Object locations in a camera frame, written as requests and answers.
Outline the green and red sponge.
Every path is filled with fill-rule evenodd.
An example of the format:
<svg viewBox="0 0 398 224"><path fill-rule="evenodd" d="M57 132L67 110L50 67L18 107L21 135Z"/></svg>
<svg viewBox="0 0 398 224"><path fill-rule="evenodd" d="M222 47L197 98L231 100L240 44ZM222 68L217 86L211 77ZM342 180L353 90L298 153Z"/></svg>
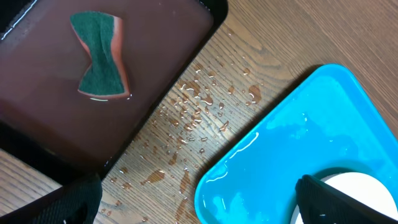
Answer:
<svg viewBox="0 0 398 224"><path fill-rule="evenodd" d="M85 11L70 16L70 23L91 59L78 91L101 100L129 97L129 80L122 60L123 20L103 12Z"/></svg>

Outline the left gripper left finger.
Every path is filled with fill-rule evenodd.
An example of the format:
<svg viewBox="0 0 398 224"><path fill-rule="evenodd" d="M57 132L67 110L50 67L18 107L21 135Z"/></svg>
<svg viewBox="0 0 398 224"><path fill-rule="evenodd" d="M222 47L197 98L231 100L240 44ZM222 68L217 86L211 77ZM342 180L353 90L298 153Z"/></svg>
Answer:
<svg viewBox="0 0 398 224"><path fill-rule="evenodd" d="M87 175L2 216L1 223L93 223L102 193L99 175Z"/></svg>

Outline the white plate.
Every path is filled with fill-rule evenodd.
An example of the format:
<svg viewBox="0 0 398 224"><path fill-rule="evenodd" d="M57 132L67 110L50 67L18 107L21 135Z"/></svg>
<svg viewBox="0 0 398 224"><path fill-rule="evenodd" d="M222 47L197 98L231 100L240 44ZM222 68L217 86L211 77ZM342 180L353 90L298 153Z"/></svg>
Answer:
<svg viewBox="0 0 398 224"><path fill-rule="evenodd" d="M397 220L397 204L390 191L376 178L359 172L333 174L319 179L361 203ZM296 205L291 224L303 224Z"/></svg>

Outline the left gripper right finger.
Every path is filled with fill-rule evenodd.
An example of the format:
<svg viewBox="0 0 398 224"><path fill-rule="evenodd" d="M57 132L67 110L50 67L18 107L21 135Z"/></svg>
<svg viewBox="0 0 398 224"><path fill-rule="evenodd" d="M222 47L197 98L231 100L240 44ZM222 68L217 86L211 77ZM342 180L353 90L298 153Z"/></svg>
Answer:
<svg viewBox="0 0 398 224"><path fill-rule="evenodd" d="M304 224L397 224L389 217L324 183L304 175L295 186L296 201Z"/></svg>

